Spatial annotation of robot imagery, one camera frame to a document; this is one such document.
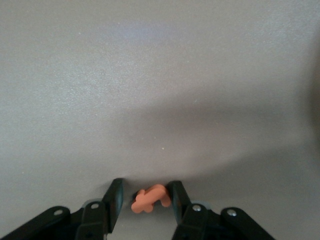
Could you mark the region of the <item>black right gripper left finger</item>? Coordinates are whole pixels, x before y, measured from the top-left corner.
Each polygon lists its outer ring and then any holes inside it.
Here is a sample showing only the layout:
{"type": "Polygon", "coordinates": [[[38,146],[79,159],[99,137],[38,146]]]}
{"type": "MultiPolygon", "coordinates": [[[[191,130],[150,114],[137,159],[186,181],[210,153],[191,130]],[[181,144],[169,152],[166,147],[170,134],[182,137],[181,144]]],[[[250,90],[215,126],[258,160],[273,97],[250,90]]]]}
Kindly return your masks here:
{"type": "Polygon", "coordinates": [[[8,233],[3,240],[105,240],[115,228],[124,199],[122,178],[114,179],[103,198],[78,211],[54,206],[8,233]]]}

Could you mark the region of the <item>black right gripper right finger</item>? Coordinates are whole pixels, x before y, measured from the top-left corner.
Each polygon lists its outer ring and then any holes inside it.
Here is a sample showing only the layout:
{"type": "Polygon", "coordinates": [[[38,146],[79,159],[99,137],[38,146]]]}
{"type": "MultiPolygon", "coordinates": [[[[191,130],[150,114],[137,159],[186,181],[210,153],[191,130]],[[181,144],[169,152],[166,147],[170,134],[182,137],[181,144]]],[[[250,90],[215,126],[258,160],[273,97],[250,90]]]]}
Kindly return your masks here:
{"type": "Polygon", "coordinates": [[[166,185],[177,227],[173,240],[273,240],[245,211],[224,208],[219,214],[200,203],[192,203],[181,181],[166,185]]]}

